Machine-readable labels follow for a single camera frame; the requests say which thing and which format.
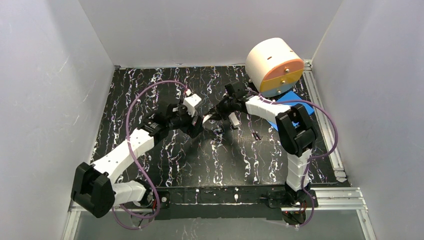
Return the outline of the white remote control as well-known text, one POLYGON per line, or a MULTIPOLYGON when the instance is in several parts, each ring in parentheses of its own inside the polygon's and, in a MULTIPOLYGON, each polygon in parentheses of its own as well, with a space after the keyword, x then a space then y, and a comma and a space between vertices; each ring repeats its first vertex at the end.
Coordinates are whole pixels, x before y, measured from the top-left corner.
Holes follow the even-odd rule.
POLYGON ((203 117, 202 123, 205 124, 207 121, 209 121, 211 119, 213 115, 212 114, 207 114, 203 117))

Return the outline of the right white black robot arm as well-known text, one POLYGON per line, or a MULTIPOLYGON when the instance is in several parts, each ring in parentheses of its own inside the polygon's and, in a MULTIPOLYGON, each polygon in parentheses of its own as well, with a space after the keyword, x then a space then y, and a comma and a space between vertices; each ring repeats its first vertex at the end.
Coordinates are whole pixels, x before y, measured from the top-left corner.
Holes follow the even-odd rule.
POLYGON ((268 196, 268 205, 300 204, 297 211, 283 212, 283 220, 295 228, 306 225, 309 222, 306 218, 307 207, 315 208, 308 172, 318 134, 305 106, 272 102, 237 81, 226 84, 225 90, 223 99, 206 113, 203 120, 229 121, 235 129, 241 124, 236 112, 241 112, 277 126, 279 142, 287 153, 287 176, 283 193, 268 196))

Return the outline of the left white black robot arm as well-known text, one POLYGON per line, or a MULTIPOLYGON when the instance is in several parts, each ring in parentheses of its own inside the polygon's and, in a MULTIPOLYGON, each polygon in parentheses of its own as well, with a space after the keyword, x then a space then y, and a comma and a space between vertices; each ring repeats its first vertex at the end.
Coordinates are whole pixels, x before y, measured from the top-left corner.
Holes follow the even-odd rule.
POLYGON ((147 203, 153 189, 145 180, 118 183, 117 179, 141 155, 153 149, 171 130, 180 129, 191 138, 203 130, 203 118, 197 115, 201 103, 160 103, 124 141, 92 164, 81 163, 75 170, 70 198, 96 218, 112 207, 130 202, 147 203))

